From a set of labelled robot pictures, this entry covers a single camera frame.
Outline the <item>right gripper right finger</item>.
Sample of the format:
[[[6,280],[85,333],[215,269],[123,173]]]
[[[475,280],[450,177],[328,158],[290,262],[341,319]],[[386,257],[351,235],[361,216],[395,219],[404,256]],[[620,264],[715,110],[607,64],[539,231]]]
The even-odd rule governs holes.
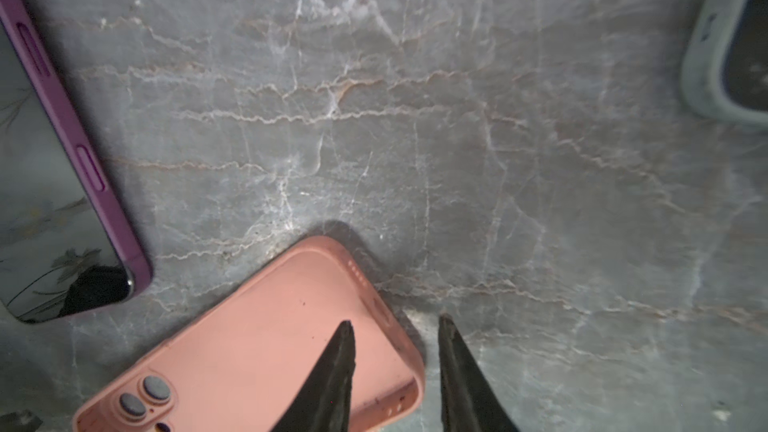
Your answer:
[[[438,330],[444,431],[518,432],[449,314]]]

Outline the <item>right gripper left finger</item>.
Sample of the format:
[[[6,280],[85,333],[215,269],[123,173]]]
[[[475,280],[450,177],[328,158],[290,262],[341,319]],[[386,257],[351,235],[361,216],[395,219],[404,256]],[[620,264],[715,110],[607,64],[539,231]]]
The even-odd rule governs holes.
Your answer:
[[[345,320],[272,431],[348,431],[355,357],[354,329]]]

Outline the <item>pink phone case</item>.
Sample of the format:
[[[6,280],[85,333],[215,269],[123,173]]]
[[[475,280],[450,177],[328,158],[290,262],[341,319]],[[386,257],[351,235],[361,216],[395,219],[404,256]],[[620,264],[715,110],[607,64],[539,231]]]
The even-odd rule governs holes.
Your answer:
[[[267,431],[338,325],[355,337],[350,429],[375,431],[425,394],[422,356],[339,242],[314,236],[163,341],[75,413],[76,431]]]

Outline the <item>light blue phone case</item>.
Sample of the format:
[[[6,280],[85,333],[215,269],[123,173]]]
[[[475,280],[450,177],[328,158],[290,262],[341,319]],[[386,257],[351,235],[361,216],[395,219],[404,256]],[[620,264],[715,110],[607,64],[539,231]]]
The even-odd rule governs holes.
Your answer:
[[[767,128],[767,0],[704,0],[680,73],[697,114]]]

